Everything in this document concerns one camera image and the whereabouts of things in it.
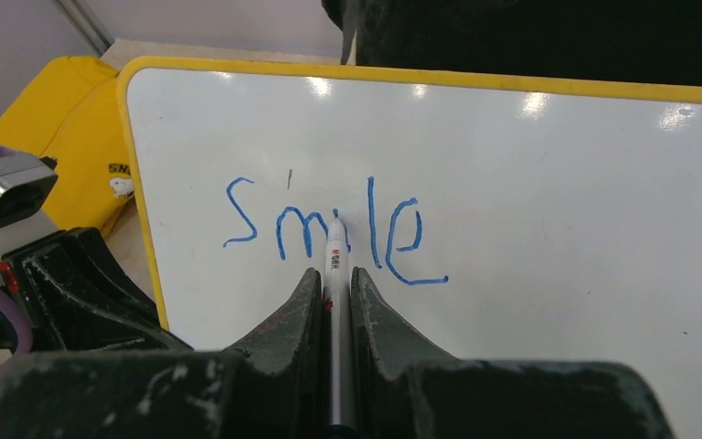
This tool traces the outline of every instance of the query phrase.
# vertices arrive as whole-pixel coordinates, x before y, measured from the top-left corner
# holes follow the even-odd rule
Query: blue marker writing
[[[251,235],[243,237],[243,238],[230,238],[229,240],[225,241],[224,244],[222,244],[222,248],[225,248],[228,246],[228,243],[230,242],[246,242],[246,241],[251,241],[254,238],[257,238],[257,228],[254,227],[254,224],[251,223],[251,220],[249,217],[246,216],[245,213],[243,213],[243,209],[240,208],[240,205],[238,204],[238,201],[235,200],[232,196],[232,189],[240,183],[241,181],[245,181],[247,183],[251,183],[252,185],[254,184],[254,181],[249,180],[246,177],[238,177],[230,182],[227,188],[227,193],[228,193],[228,198],[230,200],[230,203],[232,203],[232,207],[235,208],[235,210],[238,211],[238,214],[240,215],[241,218],[243,218],[244,221],[246,221],[246,224],[249,225],[249,228],[251,229]]]
[[[407,247],[399,247],[397,252],[412,252],[419,248],[421,245],[421,234],[423,233],[423,228],[421,227],[421,214],[416,210],[416,237],[413,239],[413,243]]]
[[[281,225],[283,220],[286,218],[286,214],[289,212],[294,212],[294,214],[297,215],[297,218],[299,218],[300,222],[303,224],[303,242],[305,243],[305,253],[310,258],[314,255],[314,245],[312,242],[313,239],[311,237],[311,230],[308,228],[308,226],[310,225],[311,220],[316,218],[319,221],[319,224],[322,226],[322,229],[324,229],[324,235],[326,236],[328,228],[324,222],[324,218],[322,218],[322,214],[319,212],[311,212],[307,217],[305,217],[298,208],[292,206],[287,206],[284,208],[281,215],[279,215],[278,219],[276,219],[276,241],[278,242],[279,256],[281,257],[282,261],[286,261],[286,253],[283,250]]]
[[[401,282],[407,285],[422,285],[422,284],[445,284],[448,282],[448,276],[443,276],[441,278],[437,279],[416,279],[413,281],[409,281],[408,279],[405,279],[402,274],[397,271],[397,268],[394,266],[394,263],[391,261],[391,253],[392,249],[394,247],[394,230],[397,228],[397,218],[399,217],[399,214],[402,213],[402,210],[406,208],[407,206],[415,206],[418,204],[418,200],[415,198],[408,199],[406,201],[402,201],[397,205],[397,207],[394,209],[394,212],[391,213],[391,221],[388,224],[388,243],[386,246],[386,266],[388,269],[391,271],[392,274],[394,274],[394,277],[399,279]],[[420,221],[418,215],[418,211],[416,210],[416,239],[413,240],[413,245],[409,247],[402,247],[398,249],[400,252],[410,252],[418,248],[420,245]]]
[[[373,189],[375,178],[367,178],[367,217],[370,221],[370,251],[373,253],[373,263],[376,268],[382,268],[378,259],[378,245],[376,244],[377,234],[375,227],[375,200],[373,199]]]

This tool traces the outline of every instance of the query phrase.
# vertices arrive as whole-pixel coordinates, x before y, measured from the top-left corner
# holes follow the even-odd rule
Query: whiteboard
[[[352,264],[453,355],[625,363],[702,437],[702,103],[547,92],[702,91],[154,64],[121,92],[158,305],[186,342],[224,348],[280,306],[336,209]]]

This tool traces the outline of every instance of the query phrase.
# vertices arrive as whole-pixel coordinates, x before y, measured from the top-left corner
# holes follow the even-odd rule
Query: white pen
[[[324,257],[322,337],[328,386],[325,425],[331,436],[348,437],[356,433],[356,384],[346,226],[340,219],[329,225]]]

